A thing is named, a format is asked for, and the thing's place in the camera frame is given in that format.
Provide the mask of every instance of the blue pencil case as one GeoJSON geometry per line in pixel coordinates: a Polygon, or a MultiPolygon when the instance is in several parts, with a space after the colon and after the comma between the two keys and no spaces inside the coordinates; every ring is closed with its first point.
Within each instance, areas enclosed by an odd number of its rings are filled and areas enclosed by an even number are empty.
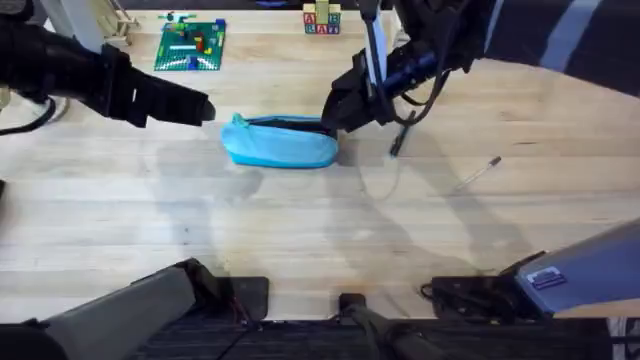
{"type": "Polygon", "coordinates": [[[222,144],[236,164],[277,168],[321,168],[338,153],[338,133],[320,118],[234,114],[221,132],[222,144]]]}

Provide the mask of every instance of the wooden table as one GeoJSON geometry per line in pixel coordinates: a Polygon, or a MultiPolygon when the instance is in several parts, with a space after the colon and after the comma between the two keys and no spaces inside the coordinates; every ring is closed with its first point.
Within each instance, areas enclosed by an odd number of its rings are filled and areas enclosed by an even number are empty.
{"type": "MultiPolygon", "coordinates": [[[[142,28],[129,51],[150,73],[158,14],[132,12],[142,28]]],[[[141,130],[73,103],[0,140],[0,321],[49,316],[191,256],[215,274],[267,276],[272,319],[327,318],[347,291],[383,315],[429,317],[416,288],[432,276],[494,273],[640,216],[638,99],[494,61],[452,76],[399,160],[387,157],[397,127],[370,125],[326,169],[235,166],[222,124],[319,114],[362,24],[345,13],[343,34],[322,37],[303,34],[299,12],[197,14],[229,23],[222,71],[156,75],[207,92],[216,122],[141,130]]],[[[23,105],[0,125],[23,120],[23,105]]]]}

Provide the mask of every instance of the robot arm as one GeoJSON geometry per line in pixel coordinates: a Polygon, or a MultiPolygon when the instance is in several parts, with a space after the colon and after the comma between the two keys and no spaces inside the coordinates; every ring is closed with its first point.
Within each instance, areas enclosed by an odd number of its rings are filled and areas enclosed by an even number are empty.
{"type": "Polygon", "coordinates": [[[322,113],[325,126],[353,131],[373,120],[380,125],[416,124],[430,110],[448,74],[458,69],[468,72],[482,57],[494,0],[396,0],[394,6],[410,41],[387,56],[385,71],[380,60],[384,54],[378,54],[375,45],[378,3],[359,3],[369,46],[354,55],[352,69],[332,83],[322,113]],[[424,103],[405,94],[431,78],[435,78],[432,94],[424,103]],[[424,108],[400,119],[391,102],[397,96],[424,108]]]}
{"type": "Polygon", "coordinates": [[[25,17],[0,17],[0,86],[39,101],[48,95],[77,99],[137,127],[145,127],[147,116],[194,126],[214,118],[206,94],[145,74],[111,45],[96,54],[74,39],[24,24],[25,17]]]}

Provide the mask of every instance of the zipper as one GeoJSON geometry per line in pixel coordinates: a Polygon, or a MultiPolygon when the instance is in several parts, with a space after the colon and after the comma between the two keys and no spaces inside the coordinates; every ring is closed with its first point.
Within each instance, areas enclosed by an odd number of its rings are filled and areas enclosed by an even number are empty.
{"type": "Polygon", "coordinates": [[[252,122],[251,119],[247,119],[247,121],[252,126],[265,126],[265,127],[275,127],[280,129],[304,131],[304,132],[316,133],[320,135],[329,136],[334,139],[338,139],[337,130],[326,128],[320,122],[316,122],[316,121],[289,121],[289,120],[281,120],[277,118],[273,120],[260,120],[256,122],[252,122]]]}

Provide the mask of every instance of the green lego baseplate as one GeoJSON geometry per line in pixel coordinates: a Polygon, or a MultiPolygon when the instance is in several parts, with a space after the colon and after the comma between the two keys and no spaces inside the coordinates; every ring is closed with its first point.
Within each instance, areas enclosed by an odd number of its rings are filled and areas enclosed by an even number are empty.
{"type": "Polygon", "coordinates": [[[162,29],[154,70],[220,70],[226,29],[223,19],[215,22],[166,23],[162,29]],[[197,50],[196,37],[202,37],[204,47],[201,51],[197,50]]]}

